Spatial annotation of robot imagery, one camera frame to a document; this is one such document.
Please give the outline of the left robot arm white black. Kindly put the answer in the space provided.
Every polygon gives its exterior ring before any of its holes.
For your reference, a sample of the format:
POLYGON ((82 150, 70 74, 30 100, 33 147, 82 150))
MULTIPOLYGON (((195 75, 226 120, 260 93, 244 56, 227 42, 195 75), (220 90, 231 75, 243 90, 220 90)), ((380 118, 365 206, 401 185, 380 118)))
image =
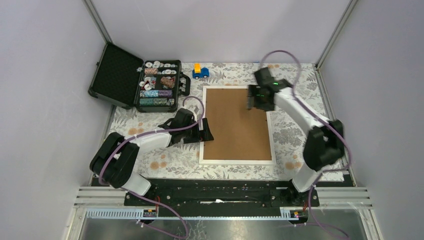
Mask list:
POLYGON ((110 133, 91 160, 89 169, 98 176, 100 184, 136 194, 136 199, 148 206, 154 202, 155 192, 151 182, 134 171, 138 154, 167 148, 180 141, 189 144, 213 140, 207 118, 198 121, 192 111, 181 108, 153 131, 129 138, 110 133))

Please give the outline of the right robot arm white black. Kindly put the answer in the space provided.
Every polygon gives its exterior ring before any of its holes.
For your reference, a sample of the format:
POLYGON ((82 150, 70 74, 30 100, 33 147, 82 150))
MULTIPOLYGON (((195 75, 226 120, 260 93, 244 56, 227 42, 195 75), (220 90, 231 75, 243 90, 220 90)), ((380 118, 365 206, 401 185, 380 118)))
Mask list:
POLYGON ((306 141, 303 149, 304 164, 293 177, 283 197, 293 206, 301 205, 315 180, 323 170, 345 155, 342 142, 344 127, 339 120, 329 120, 299 98, 294 85, 286 79, 275 79, 267 67, 254 72, 256 84, 248 85, 247 109, 265 112, 276 107, 284 110, 303 130, 306 141))

